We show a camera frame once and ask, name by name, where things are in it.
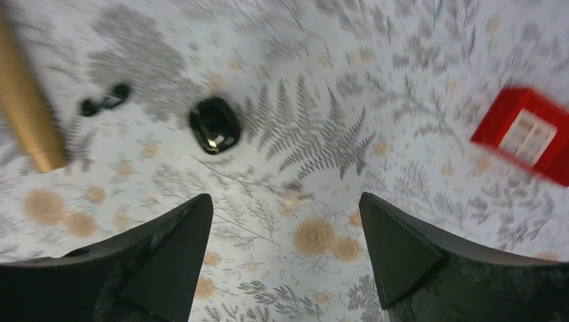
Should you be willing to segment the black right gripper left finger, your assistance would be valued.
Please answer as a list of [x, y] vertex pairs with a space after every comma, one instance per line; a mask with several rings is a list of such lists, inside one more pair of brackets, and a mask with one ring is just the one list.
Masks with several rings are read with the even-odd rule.
[[59, 258], [1, 265], [2, 321], [188, 321], [213, 203], [201, 194]]

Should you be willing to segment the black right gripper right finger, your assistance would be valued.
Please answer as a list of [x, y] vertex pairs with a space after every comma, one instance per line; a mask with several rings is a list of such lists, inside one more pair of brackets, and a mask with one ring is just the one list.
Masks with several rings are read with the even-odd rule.
[[378, 299], [392, 321], [567, 321], [568, 264], [454, 235], [364, 193]]

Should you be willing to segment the black earbud charging case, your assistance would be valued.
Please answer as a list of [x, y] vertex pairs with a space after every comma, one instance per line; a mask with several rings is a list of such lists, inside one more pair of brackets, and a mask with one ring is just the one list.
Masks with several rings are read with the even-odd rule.
[[217, 155], [233, 148], [241, 138], [237, 113], [221, 97], [210, 97], [190, 108], [188, 125], [205, 153]]

